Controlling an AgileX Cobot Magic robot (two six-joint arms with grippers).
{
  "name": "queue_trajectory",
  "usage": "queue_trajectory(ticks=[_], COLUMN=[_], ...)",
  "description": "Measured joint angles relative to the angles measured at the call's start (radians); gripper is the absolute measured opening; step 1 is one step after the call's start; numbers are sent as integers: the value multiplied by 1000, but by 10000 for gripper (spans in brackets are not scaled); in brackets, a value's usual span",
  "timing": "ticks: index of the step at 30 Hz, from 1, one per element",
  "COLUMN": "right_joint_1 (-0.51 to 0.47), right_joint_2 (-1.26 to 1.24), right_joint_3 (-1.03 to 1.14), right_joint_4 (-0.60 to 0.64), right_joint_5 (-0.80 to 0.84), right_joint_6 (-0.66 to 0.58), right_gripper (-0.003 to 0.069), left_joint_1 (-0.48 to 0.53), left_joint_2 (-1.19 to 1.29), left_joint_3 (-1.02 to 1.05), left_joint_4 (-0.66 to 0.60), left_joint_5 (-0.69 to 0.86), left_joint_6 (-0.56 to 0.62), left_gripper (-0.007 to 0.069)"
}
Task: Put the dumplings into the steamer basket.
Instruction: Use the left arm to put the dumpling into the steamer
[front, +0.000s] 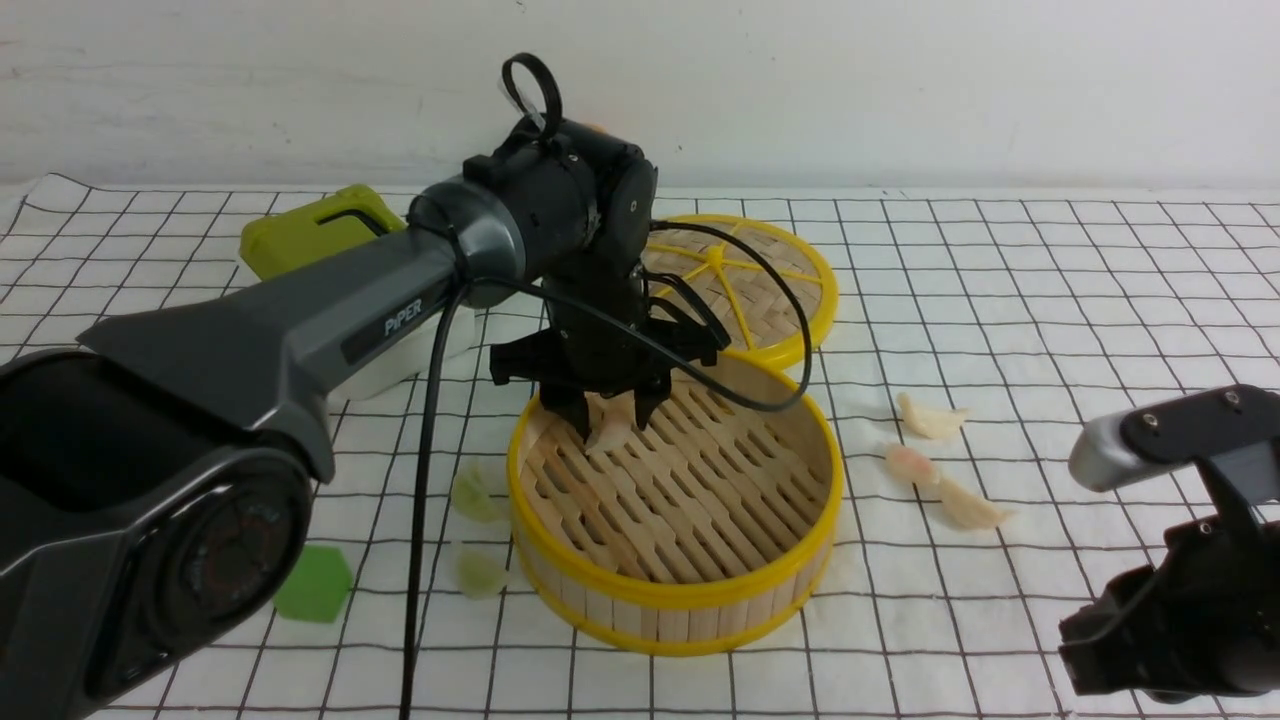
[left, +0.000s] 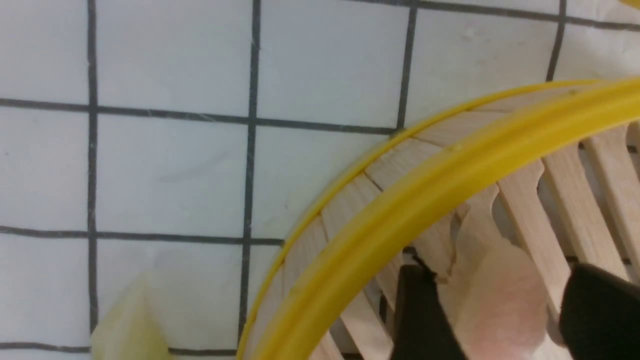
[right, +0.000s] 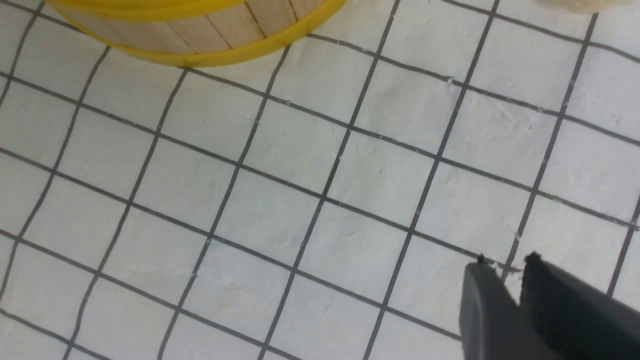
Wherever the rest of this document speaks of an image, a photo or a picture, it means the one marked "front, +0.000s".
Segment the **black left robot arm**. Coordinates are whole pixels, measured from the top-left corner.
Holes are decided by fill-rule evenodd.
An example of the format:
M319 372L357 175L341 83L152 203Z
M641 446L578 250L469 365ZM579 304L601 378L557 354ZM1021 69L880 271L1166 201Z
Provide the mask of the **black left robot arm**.
M550 328L494 380L644 425L681 361L730 342L662 301L640 256L657 169L571 120L521 120L424 190L406 227L220 299L110 316L3 368L3 716L83 719L253 615L334 477L328 396L429 319L541 281Z

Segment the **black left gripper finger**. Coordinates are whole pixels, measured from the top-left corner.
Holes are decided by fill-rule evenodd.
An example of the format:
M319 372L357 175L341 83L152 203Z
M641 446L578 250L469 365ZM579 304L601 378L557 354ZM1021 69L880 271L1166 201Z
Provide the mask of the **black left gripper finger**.
M540 404L564 420L586 443L591 436L591 409L586 392L580 388L540 388Z
M652 414L669 397L671 389L672 382L668 372L653 373L636 384L632 389L632 398L637 430L648 429Z

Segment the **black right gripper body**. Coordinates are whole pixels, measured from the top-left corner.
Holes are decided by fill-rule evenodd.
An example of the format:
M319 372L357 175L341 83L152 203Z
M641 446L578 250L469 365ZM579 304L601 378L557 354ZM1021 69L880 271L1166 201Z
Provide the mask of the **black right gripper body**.
M1059 625L1059 656L1082 696L1140 691L1179 705L1277 689L1277 497L1271 460L1206 461L1215 515L1166 530L1166 555L1115 577Z

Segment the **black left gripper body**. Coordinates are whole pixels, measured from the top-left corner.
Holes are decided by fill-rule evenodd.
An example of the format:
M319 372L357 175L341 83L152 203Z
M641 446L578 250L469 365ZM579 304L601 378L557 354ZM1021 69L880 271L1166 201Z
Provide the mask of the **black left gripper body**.
M541 300L543 331L495 345L497 384L532 380L570 393L657 395L673 369L716 364L730 333L681 275L636 264L623 277L580 263L541 284L492 278L503 290Z

